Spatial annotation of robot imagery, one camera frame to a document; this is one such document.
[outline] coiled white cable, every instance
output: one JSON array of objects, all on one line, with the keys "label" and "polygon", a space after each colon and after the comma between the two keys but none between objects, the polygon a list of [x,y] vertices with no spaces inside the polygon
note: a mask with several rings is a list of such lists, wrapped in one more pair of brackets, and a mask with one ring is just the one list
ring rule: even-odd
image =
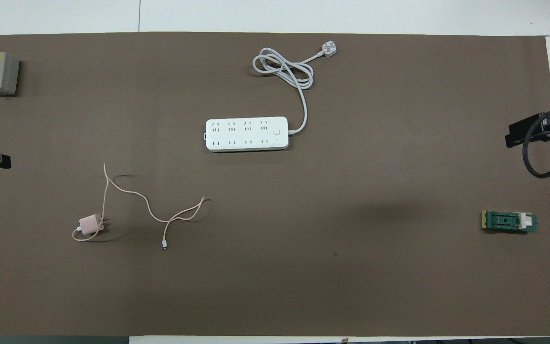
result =
[{"label": "coiled white cable", "polygon": [[[157,218],[154,215],[154,213],[152,213],[152,209],[150,207],[150,201],[148,201],[148,198],[146,196],[144,196],[143,194],[141,194],[139,192],[122,189],[122,187],[119,187],[118,185],[116,185],[116,183],[114,183],[114,181],[112,179],[110,179],[109,176],[107,175],[107,170],[105,169],[105,164],[103,164],[103,174],[105,175],[106,183],[105,183],[105,190],[103,191],[103,207],[101,207],[101,220],[100,220],[98,226],[101,226],[104,222],[104,219],[105,219],[105,197],[107,195],[107,187],[109,187],[109,184],[111,183],[112,185],[114,185],[114,187],[116,187],[116,189],[118,189],[122,192],[126,192],[127,194],[137,194],[137,196],[140,196],[141,198],[143,198],[144,201],[146,201],[146,205],[148,206],[148,213],[150,213],[150,216],[152,218],[154,218],[155,220],[157,220],[159,222],[163,222],[164,224],[166,224],[165,227],[164,227],[164,231],[162,231],[162,249],[163,250],[167,249],[166,235],[167,235],[167,228],[169,227],[169,224],[171,222],[174,222],[175,220],[182,220],[182,221],[192,220],[192,218],[194,218],[194,216],[199,212],[199,209],[201,208],[201,205],[203,205],[203,202],[205,201],[205,197],[203,197],[203,198],[201,198],[199,203],[197,203],[195,206],[190,207],[188,209],[185,209],[183,211],[180,211],[179,213],[173,215],[169,220],[161,220],[160,218]],[[191,211],[192,209],[196,209],[194,211],[194,213],[192,213],[192,216],[186,217],[186,218],[180,217],[181,214],[183,214],[187,211]],[[91,235],[90,237],[88,237],[86,239],[78,239],[75,236],[76,231],[74,231],[72,233],[72,238],[74,238],[74,240],[76,240],[76,241],[88,241],[88,240],[94,238],[98,232],[99,231],[94,232],[93,235]]]},{"label": "coiled white cable", "polygon": [[[314,71],[313,68],[308,65],[308,63],[314,59],[317,59],[321,56],[332,56],[337,52],[337,47],[334,45],[333,41],[328,41],[324,43],[321,47],[321,52],[315,54],[314,56],[301,61],[301,62],[292,62],[288,61],[280,53],[278,53],[273,48],[262,48],[260,53],[254,57],[252,65],[254,70],[260,74],[274,74],[279,76],[284,80],[288,85],[296,87],[298,93],[301,95],[301,102],[303,102],[303,124],[296,130],[288,130],[288,135],[294,135],[299,133],[305,125],[307,124],[307,102],[305,101],[305,95],[303,94],[304,89],[308,89],[313,84]],[[293,69],[298,70],[303,77],[298,77],[294,75]]]}]

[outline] white power strip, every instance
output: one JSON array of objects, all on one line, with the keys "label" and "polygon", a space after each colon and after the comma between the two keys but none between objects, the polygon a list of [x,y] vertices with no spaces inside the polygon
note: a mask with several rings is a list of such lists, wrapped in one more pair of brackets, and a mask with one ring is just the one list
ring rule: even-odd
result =
[{"label": "white power strip", "polygon": [[220,118],[205,123],[203,134],[212,152],[275,151],[288,147],[285,117]]}]

